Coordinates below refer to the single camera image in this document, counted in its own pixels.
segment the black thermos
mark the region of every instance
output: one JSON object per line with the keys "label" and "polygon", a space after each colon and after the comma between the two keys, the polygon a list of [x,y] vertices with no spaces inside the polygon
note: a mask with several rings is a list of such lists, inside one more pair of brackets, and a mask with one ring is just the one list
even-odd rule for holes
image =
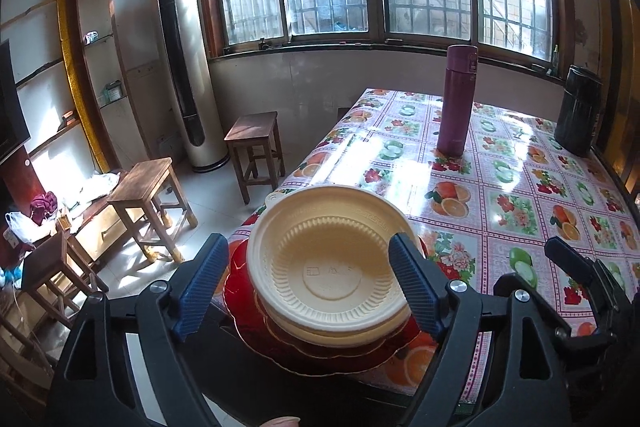
{"label": "black thermos", "polygon": [[556,141],[570,153],[587,156],[600,110],[602,81],[591,71],[569,68],[556,126]]}

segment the window sill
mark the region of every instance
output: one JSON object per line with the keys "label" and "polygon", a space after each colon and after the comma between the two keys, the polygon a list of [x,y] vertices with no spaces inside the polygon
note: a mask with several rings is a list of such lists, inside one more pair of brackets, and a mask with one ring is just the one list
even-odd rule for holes
{"label": "window sill", "polygon": [[[292,53],[292,52],[311,52],[311,51],[333,51],[333,50],[380,50],[380,51],[392,51],[392,52],[408,52],[419,53],[425,55],[436,55],[439,57],[446,57],[447,51],[438,48],[427,48],[423,46],[398,46],[393,44],[377,44],[370,42],[363,43],[348,43],[348,44],[289,44],[284,46],[274,46],[266,50],[250,50],[245,52],[231,53],[223,55],[222,57],[210,58],[209,63],[219,62],[222,60],[229,60],[232,58],[254,57],[255,55],[265,54],[277,54],[277,53]],[[536,76],[543,80],[547,80],[558,86],[564,86],[564,81],[556,76],[544,74],[539,71],[535,71],[531,68],[520,66],[519,64],[511,64],[503,60],[497,60],[496,58],[479,57],[478,61],[481,64],[488,64],[497,68],[504,68],[506,70],[516,71],[517,73],[528,74],[530,76]]]}

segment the metal screw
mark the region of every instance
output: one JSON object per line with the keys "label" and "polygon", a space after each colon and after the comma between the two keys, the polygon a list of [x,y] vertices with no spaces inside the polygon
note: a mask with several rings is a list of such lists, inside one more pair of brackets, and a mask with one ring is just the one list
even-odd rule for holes
{"label": "metal screw", "polygon": [[94,292],[91,295],[89,295],[86,299],[91,304],[97,304],[98,302],[102,301],[103,298],[104,298],[104,293],[102,293],[102,292]]}
{"label": "metal screw", "polygon": [[169,285],[166,281],[154,281],[149,286],[151,293],[162,293],[166,291],[167,288],[169,288]]}
{"label": "metal screw", "polygon": [[466,282],[459,280],[451,281],[449,283],[449,288],[456,293],[464,293],[466,292]]}
{"label": "metal screw", "polygon": [[528,302],[531,296],[525,290],[516,290],[516,299],[520,302]]}

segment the plastic tablecloth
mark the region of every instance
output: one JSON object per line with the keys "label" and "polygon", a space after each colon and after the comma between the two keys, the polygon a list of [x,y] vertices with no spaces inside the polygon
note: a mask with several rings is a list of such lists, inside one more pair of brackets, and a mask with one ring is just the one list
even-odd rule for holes
{"label": "plastic tablecloth", "polygon": [[[473,106],[464,155],[446,158],[436,150],[441,115],[441,97],[367,89],[278,190],[340,184],[375,192],[408,216],[450,279],[490,294],[500,275],[517,271],[574,335],[591,333],[585,293],[546,259],[544,244],[559,235],[581,254],[598,257],[633,297],[640,235],[606,170],[593,155],[564,150],[554,140],[555,123],[481,103]],[[231,252],[263,210],[228,238]],[[221,306],[223,280],[214,296]],[[478,395],[489,342],[489,333],[478,336],[462,401]],[[384,365],[351,376],[413,394],[433,351],[428,335],[420,334]]]}

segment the small wooden stool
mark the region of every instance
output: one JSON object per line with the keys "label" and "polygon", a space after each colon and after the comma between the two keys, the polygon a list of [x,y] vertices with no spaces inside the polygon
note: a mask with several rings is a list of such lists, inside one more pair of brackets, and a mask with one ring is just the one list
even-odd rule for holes
{"label": "small wooden stool", "polygon": [[[271,150],[271,133],[273,133],[273,141],[276,146],[274,151]],[[238,178],[244,204],[249,203],[249,192],[246,189],[248,185],[271,185],[273,190],[278,188],[278,175],[276,174],[273,159],[280,160],[280,176],[284,176],[285,170],[280,133],[278,132],[277,111],[241,116],[226,134],[225,142],[229,146],[231,161],[236,170],[236,177]],[[262,147],[264,154],[254,155],[254,146]],[[246,147],[249,156],[249,166],[246,172],[242,172],[240,157],[238,156],[238,149],[242,147]],[[267,160],[268,178],[264,176],[258,178],[258,168],[255,161],[260,159]],[[254,176],[253,180],[249,179],[251,174]]]}
{"label": "small wooden stool", "polygon": [[[82,275],[78,275],[68,264],[67,255],[82,270]],[[24,260],[21,289],[26,291],[50,317],[64,324],[67,328],[71,328],[73,316],[80,311],[80,306],[71,300],[76,291],[81,291],[87,296],[98,289],[103,292],[109,291],[109,287],[89,267],[88,259],[91,257],[73,234],[68,230],[58,232],[32,251]],[[66,290],[59,288],[52,281],[53,277],[60,272],[72,283]],[[56,301],[53,304],[38,292],[38,288],[43,284],[56,295]],[[71,317],[65,315],[65,307],[67,306],[74,312]]]}
{"label": "small wooden stool", "polygon": [[[167,178],[174,188],[177,203],[160,201],[158,192]],[[184,197],[182,187],[171,166],[171,158],[137,164],[111,193],[108,201],[149,261],[153,262],[158,258],[158,254],[151,247],[166,247],[176,263],[183,261],[182,254],[175,246],[175,236],[180,232],[185,219],[189,221],[192,229],[197,227],[198,220]],[[142,208],[145,214],[134,223],[127,212],[128,208]],[[172,235],[166,231],[173,224],[166,213],[168,208],[182,209],[182,215]],[[147,223],[149,229],[144,236],[141,236],[140,228]]]}

